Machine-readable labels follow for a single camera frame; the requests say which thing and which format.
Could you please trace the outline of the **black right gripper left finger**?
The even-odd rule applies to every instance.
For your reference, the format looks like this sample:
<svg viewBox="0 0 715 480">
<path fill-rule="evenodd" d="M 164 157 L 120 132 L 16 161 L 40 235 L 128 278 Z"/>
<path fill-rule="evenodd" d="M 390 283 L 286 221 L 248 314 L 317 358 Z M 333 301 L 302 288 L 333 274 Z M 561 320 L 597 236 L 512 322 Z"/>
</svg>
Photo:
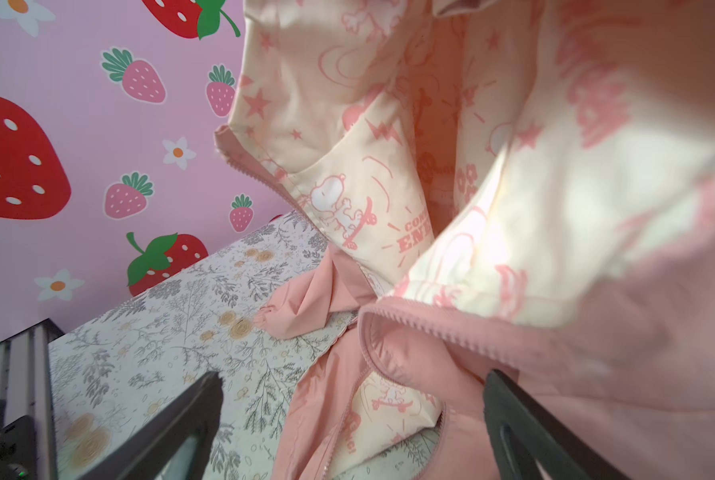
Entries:
<svg viewBox="0 0 715 480">
<path fill-rule="evenodd" d="M 217 372 L 204 374 L 86 479 L 201 479 L 219 431 L 224 402 Z"/>
</svg>

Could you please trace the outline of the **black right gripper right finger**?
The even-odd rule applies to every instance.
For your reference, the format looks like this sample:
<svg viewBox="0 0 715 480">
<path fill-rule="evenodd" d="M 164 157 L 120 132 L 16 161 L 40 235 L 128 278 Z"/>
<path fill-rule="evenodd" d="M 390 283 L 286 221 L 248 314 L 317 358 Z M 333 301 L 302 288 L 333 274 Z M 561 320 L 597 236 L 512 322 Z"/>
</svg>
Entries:
<svg viewBox="0 0 715 480">
<path fill-rule="evenodd" d="M 489 372 L 483 403 L 483 418 L 501 478 L 627 478 L 505 372 Z"/>
</svg>

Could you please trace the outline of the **pink hooded zip jacket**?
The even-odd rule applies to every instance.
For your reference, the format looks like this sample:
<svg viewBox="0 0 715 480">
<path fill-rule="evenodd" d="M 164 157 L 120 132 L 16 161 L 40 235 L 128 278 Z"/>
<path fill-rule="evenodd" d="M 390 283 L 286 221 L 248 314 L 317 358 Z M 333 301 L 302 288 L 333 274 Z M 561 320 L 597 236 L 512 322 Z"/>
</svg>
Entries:
<svg viewBox="0 0 715 480">
<path fill-rule="evenodd" d="M 258 315 L 355 324 L 273 478 L 419 430 L 497 479 L 501 371 L 631 479 L 715 479 L 715 1 L 248 1 L 219 152 L 330 242 Z"/>
</svg>

